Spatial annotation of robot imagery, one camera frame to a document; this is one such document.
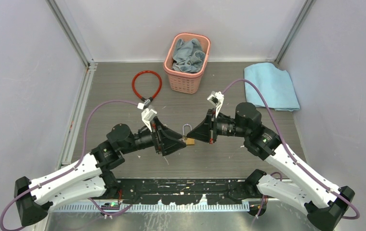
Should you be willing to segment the brass padlock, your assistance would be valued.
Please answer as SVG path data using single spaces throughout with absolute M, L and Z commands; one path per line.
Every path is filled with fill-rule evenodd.
M 195 145 L 195 140 L 192 138 L 188 138 L 185 134 L 185 128 L 188 127 L 189 131 L 192 131 L 192 126 L 190 124 L 184 124 L 182 126 L 182 132 L 183 132 L 183 140 L 186 143 L 187 146 Z

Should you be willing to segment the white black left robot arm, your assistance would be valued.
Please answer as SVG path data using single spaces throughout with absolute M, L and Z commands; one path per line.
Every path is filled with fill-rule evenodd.
M 182 135 L 167 128 L 157 117 L 136 133 L 126 124 L 117 124 L 106 137 L 81 159 L 62 169 L 37 179 L 16 180 L 14 197 L 22 226 L 33 225 L 72 202 L 92 197 L 115 198 L 120 186 L 112 169 L 125 162 L 124 154 L 153 147 L 157 154 L 167 156 L 186 147 Z

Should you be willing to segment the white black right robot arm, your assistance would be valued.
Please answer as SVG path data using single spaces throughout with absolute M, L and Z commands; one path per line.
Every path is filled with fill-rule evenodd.
M 246 191 L 257 198 L 261 194 L 298 209 L 321 231 L 332 231 L 349 208 L 355 192 L 327 180 L 300 159 L 280 136 L 261 122 L 261 113 L 251 103 L 239 103 L 235 117 L 209 109 L 206 118 L 187 134 L 188 138 L 213 144 L 218 136 L 244 138 L 244 147 L 266 163 L 276 167 L 293 184 L 274 179 L 256 169 L 246 179 Z

